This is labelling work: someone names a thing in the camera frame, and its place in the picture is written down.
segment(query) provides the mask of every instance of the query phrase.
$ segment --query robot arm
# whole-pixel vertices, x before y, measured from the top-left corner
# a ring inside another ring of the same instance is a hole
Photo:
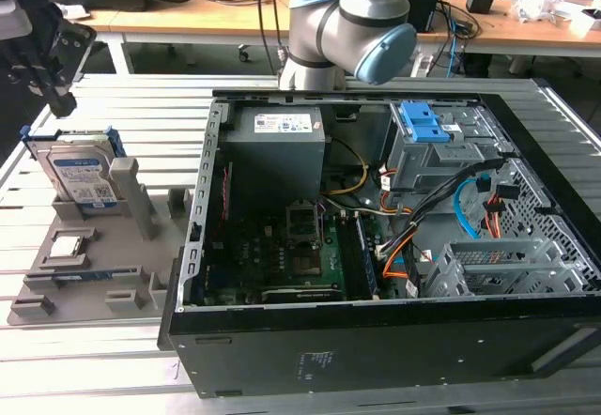
[[[92,28],[63,19],[48,0],[0,0],[0,71],[13,84],[25,80],[56,116],[76,106],[69,88],[95,37]]]
[[[289,6],[289,55],[280,89],[333,89],[336,66],[381,85],[415,49],[408,0],[290,0]]]

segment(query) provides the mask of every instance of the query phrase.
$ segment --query aluminum extrusion table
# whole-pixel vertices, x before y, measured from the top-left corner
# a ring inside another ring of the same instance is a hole
[[[112,125],[128,154],[138,158],[140,181],[151,193],[165,193],[172,187],[193,188],[213,88],[274,86],[271,77],[89,75],[74,86],[79,108],[72,116],[56,119],[46,108],[36,125]],[[349,86],[364,87],[353,81]],[[601,141],[550,88],[534,81],[469,79],[398,79],[384,87],[500,94],[601,215]],[[133,408],[144,415],[601,411],[601,349],[546,380],[201,401],[177,355],[156,348],[159,319],[12,328],[6,323],[9,307],[54,217],[53,197],[48,178],[18,146],[0,170],[0,413],[106,414]]]

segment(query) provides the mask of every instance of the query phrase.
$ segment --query desk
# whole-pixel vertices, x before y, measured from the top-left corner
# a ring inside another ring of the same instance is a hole
[[[448,0],[465,9],[465,0]],[[588,4],[590,0],[569,0]],[[277,0],[282,37],[288,36],[290,13],[288,0]],[[578,38],[568,31],[569,22],[558,20],[520,23],[510,14],[514,0],[495,0],[488,15],[475,15],[482,34],[468,42],[465,52],[512,55],[556,55],[601,57],[601,32]],[[271,4],[264,5],[264,25],[268,44],[275,45],[275,21]],[[99,31],[99,40],[109,45],[116,72],[131,73],[131,63],[123,51],[127,42],[183,44],[262,45],[256,6],[230,7],[207,0],[185,5],[154,4],[142,13],[93,11],[84,23]],[[418,35],[418,56],[411,75],[424,76],[432,55],[447,37],[441,16],[433,22],[433,31]]]

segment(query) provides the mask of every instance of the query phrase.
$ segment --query floor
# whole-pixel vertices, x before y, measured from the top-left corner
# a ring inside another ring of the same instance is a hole
[[[131,59],[137,73],[153,74],[269,74],[270,69],[262,48],[253,47],[247,52],[250,61],[241,63],[235,46],[195,45],[193,55],[197,64],[187,66],[181,50],[169,54],[166,45],[130,44]],[[274,63],[278,62],[275,49],[270,50]],[[439,61],[446,66],[449,58]],[[572,60],[559,57],[537,57],[531,72],[515,76],[509,73],[509,58],[504,55],[493,57],[490,77],[494,78],[542,78],[548,81],[560,96],[585,120],[601,132],[601,60]],[[407,65],[401,75],[409,76]],[[85,72],[115,72],[106,48],[90,56]],[[435,67],[432,76],[444,77],[447,69]],[[0,106],[4,108],[0,117],[0,164],[6,159],[19,140],[19,129],[31,123],[42,107],[39,98],[31,95],[24,85],[0,84]]]

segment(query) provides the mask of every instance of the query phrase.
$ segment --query hard drive label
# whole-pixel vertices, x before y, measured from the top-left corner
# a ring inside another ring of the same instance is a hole
[[[54,166],[76,203],[104,207],[117,201],[109,182],[100,176],[103,170],[99,160],[54,160]]]

